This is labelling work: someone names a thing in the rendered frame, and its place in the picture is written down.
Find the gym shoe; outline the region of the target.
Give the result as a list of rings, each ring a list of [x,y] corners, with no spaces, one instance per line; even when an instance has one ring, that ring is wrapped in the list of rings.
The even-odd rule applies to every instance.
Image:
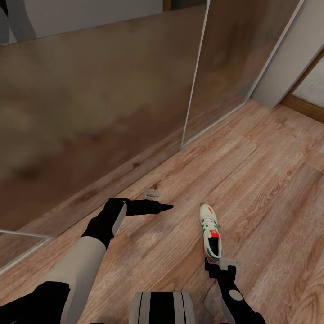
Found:
[[[207,257],[209,262],[219,261],[222,256],[221,236],[219,234],[217,217],[208,204],[203,204],[199,211],[199,219],[203,229],[204,256]]]

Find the robot trunk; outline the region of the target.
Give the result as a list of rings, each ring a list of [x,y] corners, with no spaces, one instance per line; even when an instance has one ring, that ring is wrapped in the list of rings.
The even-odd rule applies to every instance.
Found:
[[[195,324],[191,297],[188,292],[137,291],[129,324]]]

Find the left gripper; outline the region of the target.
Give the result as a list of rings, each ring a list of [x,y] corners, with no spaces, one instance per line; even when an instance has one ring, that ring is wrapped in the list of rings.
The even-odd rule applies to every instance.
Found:
[[[173,208],[173,205],[160,204],[159,201],[142,199],[137,200],[139,212],[137,215],[158,214],[160,211],[166,211]]]

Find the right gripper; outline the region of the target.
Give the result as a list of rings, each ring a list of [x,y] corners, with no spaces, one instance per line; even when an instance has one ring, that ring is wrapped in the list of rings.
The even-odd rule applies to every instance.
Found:
[[[236,268],[235,266],[227,266],[228,270],[221,270],[219,265],[217,264],[212,264],[209,262],[207,257],[205,258],[205,270],[209,271],[209,277],[210,278],[216,278],[218,281],[218,284],[220,285],[220,281],[223,278],[229,278],[232,281],[235,280],[235,274],[236,274]]]

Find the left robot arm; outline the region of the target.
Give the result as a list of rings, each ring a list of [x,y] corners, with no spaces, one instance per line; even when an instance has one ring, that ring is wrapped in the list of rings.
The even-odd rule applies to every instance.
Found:
[[[161,193],[146,189],[142,200],[110,198],[86,232],[38,283],[32,293],[0,306],[0,324],[77,324],[104,259],[125,216],[158,214],[173,208],[151,197]]]

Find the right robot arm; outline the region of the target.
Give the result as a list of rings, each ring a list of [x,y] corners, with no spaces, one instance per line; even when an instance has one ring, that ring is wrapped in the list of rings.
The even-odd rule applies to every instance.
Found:
[[[241,265],[238,258],[219,258],[220,264],[212,264],[205,258],[205,270],[210,278],[216,278],[221,289],[221,308],[228,324],[266,324],[263,316],[244,301],[234,283],[236,268]]]

